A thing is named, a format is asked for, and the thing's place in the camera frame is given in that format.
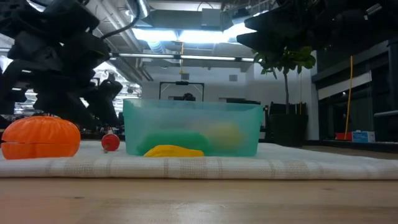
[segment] plastic storage container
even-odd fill
[[[127,153],[175,145],[206,156],[255,156],[262,113],[260,105],[126,99]]]

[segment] black plant pot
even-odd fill
[[[303,146],[308,115],[273,114],[270,119],[276,144],[290,147]]]

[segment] small red object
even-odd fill
[[[101,141],[102,147],[105,151],[116,151],[120,145],[120,139],[115,134],[105,134]]]

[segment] wooden table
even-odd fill
[[[1,179],[0,223],[397,223],[397,181]]]

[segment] toy pumpkin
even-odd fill
[[[60,118],[33,116],[10,124],[2,135],[6,159],[71,157],[80,145],[77,127]]]

